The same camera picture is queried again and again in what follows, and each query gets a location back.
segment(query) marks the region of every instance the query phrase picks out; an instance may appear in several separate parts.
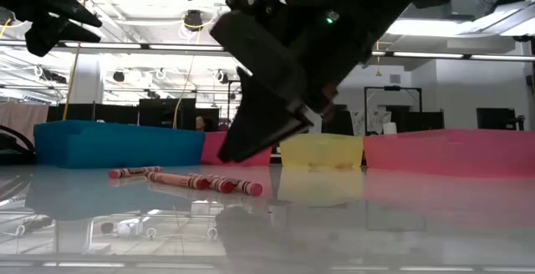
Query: ceiling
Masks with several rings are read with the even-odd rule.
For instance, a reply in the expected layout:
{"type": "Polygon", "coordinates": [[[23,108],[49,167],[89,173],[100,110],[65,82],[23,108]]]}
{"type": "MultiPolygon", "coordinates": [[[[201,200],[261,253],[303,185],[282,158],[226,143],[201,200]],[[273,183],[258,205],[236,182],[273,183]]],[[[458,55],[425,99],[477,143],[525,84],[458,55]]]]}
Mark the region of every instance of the ceiling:
{"type": "MultiPolygon", "coordinates": [[[[225,0],[88,0],[86,7],[96,13],[104,23],[98,29],[102,42],[106,43],[189,43],[189,44],[217,44],[209,35],[211,25],[217,17],[228,11],[225,0]],[[191,33],[182,25],[182,18],[187,10],[198,9],[202,12],[205,27],[200,33],[191,33]]],[[[25,23],[18,28],[9,28],[3,39],[23,39],[24,33],[30,24],[25,23]]],[[[464,42],[479,42],[480,39],[457,39],[454,42],[449,38],[417,37],[386,34],[380,40],[380,49],[405,51],[456,51],[463,49],[464,42]]],[[[509,39],[490,37],[481,41],[481,53],[505,53],[511,50],[509,39]]],[[[12,85],[56,85],[55,82],[42,80],[36,75],[35,66],[53,70],[66,77],[69,76],[74,61],[72,53],[52,52],[44,58],[38,58],[25,50],[0,48],[0,79],[4,84],[12,85]]],[[[140,53],[102,53],[105,59],[107,79],[106,87],[113,88],[143,88],[145,82],[139,79],[127,79],[125,83],[116,83],[113,74],[116,71],[125,71],[137,77],[138,71],[151,74],[152,85],[157,88],[175,89],[180,95],[186,77],[190,73],[190,86],[201,89],[226,90],[227,86],[214,79],[214,74],[221,70],[229,74],[230,79],[236,79],[235,67],[237,61],[231,57],[217,56],[178,56],[140,53]]],[[[391,59],[388,63],[414,66],[414,60],[391,59]]],[[[65,96],[65,91],[28,90],[39,98],[58,101],[65,96]]],[[[9,96],[9,92],[2,91],[0,96],[9,96]]],[[[137,101],[146,97],[142,92],[119,94],[106,94],[105,100],[137,101]]]]}

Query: wall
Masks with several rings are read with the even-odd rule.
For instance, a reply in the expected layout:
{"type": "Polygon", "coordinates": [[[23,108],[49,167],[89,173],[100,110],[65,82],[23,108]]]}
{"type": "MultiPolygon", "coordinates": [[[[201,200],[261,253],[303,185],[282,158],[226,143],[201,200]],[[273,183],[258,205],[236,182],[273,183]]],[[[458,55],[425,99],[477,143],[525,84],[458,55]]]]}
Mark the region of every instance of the wall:
{"type": "MultiPolygon", "coordinates": [[[[346,104],[351,110],[364,109],[364,87],[392,85],[390,83],[391,74],[399,74],[401,76],[400,86],[411,86],[410,72],[406,72],[403,66],[381,66],[380,72],[382,76],[378,77],[377,66],[369,66],[368,68],[355,67],[339,86],[339,95],[334,102],[336,104],[346,104]]],[[[413,95],[416,98],[418,97],[417,93],[413,93],[413,95]]],[[[368,91],[368,106],[370,109],[377,109],[377,106],[381,105],[409,106],[414,104],[417,105],[414,99],[405,91],[385,92],[384,90],[373,89],[368,91]]]]}
{"type": "Polygon", "coordinates": [[[412,86],[422,88],[422,107],[425,112],[439,111],[436,102],[436,60],[412,71],[412,86]]]}
{"type": "MultiPolygon", "coordinates": [[[[510,54],[522,54],[520,45],[510,54]]],[[[444,109],[447,128],[477,128],[477,108],[514,108],[530,129],[529,63],[434,60],[412,72],[424,92],[424,110],[444,109]]]]}

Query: fluorescent light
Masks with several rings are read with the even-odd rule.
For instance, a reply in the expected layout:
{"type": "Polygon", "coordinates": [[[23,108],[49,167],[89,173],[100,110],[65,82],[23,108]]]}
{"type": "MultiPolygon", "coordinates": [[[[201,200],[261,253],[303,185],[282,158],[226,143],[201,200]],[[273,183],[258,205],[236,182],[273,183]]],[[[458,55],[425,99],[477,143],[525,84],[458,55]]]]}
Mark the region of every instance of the fluorescent light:
{"type": "Polygon", "coordinates": [[[461,33],[463,24],[448,20],[396,20],[386,31],[392,35],[452,37],[461,33]]]}
{"type": "Polygon", "coordinates": [[[213,269],[212,265],[204,264],[178,264],[178,263],[138,263],[137,267],[176,268],[176,269],[213,269]]]}
{"type": "Polygon", "coordinates": [[[524,36],[535,34],[535,18],[531,18],[516,27],[502,33],[502,36],[524,36]]]}
{"type": "Polygon", "coordinates": [[[388,271],[387,266],[333,266],[334,271],[388,271]]]}
{"type": "MultiPolygon", "coordinates": [[[[78,47],[77,43],[65,43],[69,48],[78,47]]],[[[81,43],[81,48],[141,48],[141,45],[134,43],[81,43]]]]}
{"type": "Polygon", "coordinates": [[[58,266],[79,266],[79,267],[123,267],[124,263],[103,263],[103,262],[60,262],[58,266]]]}
{"type": "Polygon", "coordinates": [[[498,267],[498,266],[489,266],[484,267],[484,271],[503,271],[503,272],[535,272],[533,267],[498,267]]]}
{"type": "Polygon", "coordinates": [[[211,45],[165,45],[151,44],[152,49],[169,49],[169,50],[190,50],[190,51],[222,51],[223,47],[211,45]]]}
{"type": "Polygon", "coordinates": [[[471,60],[488,60],[488,61],[525,61],[533,62],[533,56],[507,56],[507,55],[472,55],[471,60]]]}
{"type": "Polygon", "coordinates": [[[0,40],[0,45],[5,46],[26,46],[26,42],[22,40],[0,40]]]}
{"type": "Polygon", "coordinates": [[[463,266],[403,266],[400,271],[474,271],[463,266]]]}
{"type": "Polygon", "coordinates": [[[411,58],[462,58],[460,53],[410,53],[410,52],[395,52],[395,57],[411,57],[411,58]]]}
{"type": "MultiPolygon", "coordinates": [[[[49,86],[34,86],[34,85],[4,85],[3,86],[4,89],[22,89],[22,90],[30,90],[30,89],[41,89],[41,90],[47,90],[47,89],[50,89],[49,86]]],[[[53,86],[53,89],[57,89],[57,90],[67,90],[68,87],[66,86],[59,86],[59,87],[56,87],[56,86],[53,86]]]]}
{"type": "Polygon", "coordinates": [[[29,261],[0,261],[0,266],[32,266],[29,261]]]}

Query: crayon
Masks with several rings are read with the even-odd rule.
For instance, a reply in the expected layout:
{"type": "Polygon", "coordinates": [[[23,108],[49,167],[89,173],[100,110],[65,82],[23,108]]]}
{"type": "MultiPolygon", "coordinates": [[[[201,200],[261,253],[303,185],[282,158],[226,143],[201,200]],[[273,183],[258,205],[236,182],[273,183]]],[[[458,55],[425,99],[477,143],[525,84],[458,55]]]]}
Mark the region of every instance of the crayon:
{"type": "Polygon", "coordinates": [[[191,173],[188,176],[190,177],[203,177],[208,180],[208,183],[210,183],[210,189],[219,191],[223,194],[232,193],[234,191],[234,184],[229,181],[225,180],[221,177],[208,177],[200,174],[194,174],[191,173]]]}
{"type": "Polygon", "coordinates": [[[125,178],[125,177],[132,177],[132,176],[141,176],[145,173],[150,172],[162,172],[163,169],[160,166],[147,166],[144,168],[138,168],[138,169],[118,169],[118,170],[111,170],[108,173],[108,177],[111,179],[119,179],[119,178],[125,178]]]}
{"type": "Polygon", "coordinates": [[[205,190],[210,185],[208,180],[204,177],[188,177],[183,175],[171,175],[156,172],[146,173],[145,177],[147,177],[152,182],[189,187],[196,190],[205,190]]]}
{"type": "Polygon", "coordinates": [[[219,177],[216,175],[209,175],[211,178],[223,178],[224,180],[231,181],[234,184],[234,190],[242,192],[246,195],[261,195],[262,194],[262,185],[259,185],[258,183],[246,181],[246,180],[239,180],[236,178],[229,178],[229,177],[219,177]]]}

